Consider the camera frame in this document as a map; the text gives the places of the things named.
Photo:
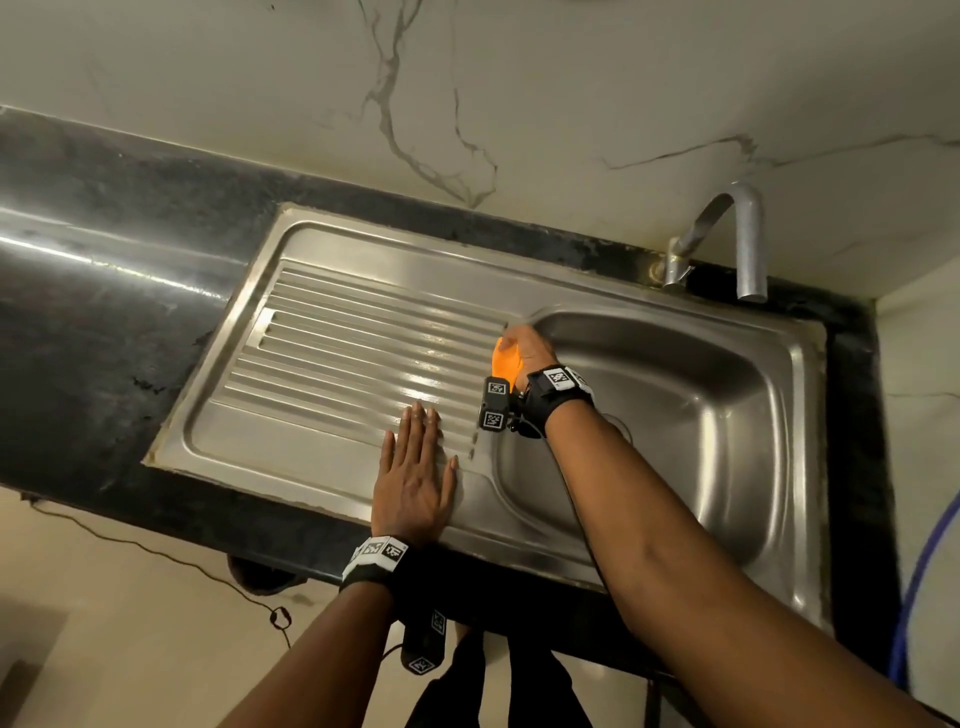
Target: person's left hand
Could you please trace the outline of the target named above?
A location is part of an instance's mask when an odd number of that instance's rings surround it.
[[[374,536],[397,536],[412,546],[440,538],[453,509],[457,457],[447,461],[438,486],[434,455],[439,424],[436,410],[424,412],[416,402],[403,411],[396,441],[387,430],[380,450],[380,474],[373,486],[370,527]]]

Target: orange sponge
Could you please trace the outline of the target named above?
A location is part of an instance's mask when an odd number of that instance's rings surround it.
[[[509,381],[510,389],[513,391],[516,378],[523,368],[523,359],[520,357],[520,347],[516,344],[501,351],[501,341],[503,341],[502,336],[496,340],[496,346],[493,347],[492,373],[493,376],[499,376],[501,379]]]

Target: sink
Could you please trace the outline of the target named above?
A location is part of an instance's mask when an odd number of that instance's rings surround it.
[[[383,430],[419,399],[460,457],[444,543],[603,589],[546,444],[476,426],[519,322],[757,584],[828,626],[811,324],[286,206],[144,462],[369,522]]]

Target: person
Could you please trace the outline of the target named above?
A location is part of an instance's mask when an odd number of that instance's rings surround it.
[[[551,345],[531,327],[505,331],[501,348],[512,345],[522,358],[520,391],[528,375],[558,365]],[[439,424],[436,412],[424,413],[415,404],[404,411],[397,437],[386,433],[373,489],[373,536],[396,536],[419,547],[444,530],[457,460],[450,459],[438,482]],[[624,623],[660,655],[715,725],[940,725],[909,695],[755,585],[589,402],[557,406],[545,435]],[[386,586],[349,584],[221,728],[361,726],[394,615]],[[481,637],[468,633],[461,639],[451,668],[428,685],[409,726],[477,725]],[[552,654],[524,646],[515,654],[514,642],[510,648],[511,728],[589,725]],[[530,675],[537,678],[517,683]]]

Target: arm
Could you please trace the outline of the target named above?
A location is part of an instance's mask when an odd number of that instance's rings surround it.
[[[450,518],[456,457],[438,487],[437,413],[407,407],[400,432],[388,431],[373,487],[371,532],[412,546],[436,541]],[[394,598],[380,585],[351,584],[224,718],[220,728],[359,728],[376,682]]]
[[[526,372],[555,364],[530,327]],[[936,726],[840,644],[757,587],[646,460],[582,401],[546,437],[627,627],[674,670],[718,726]]]

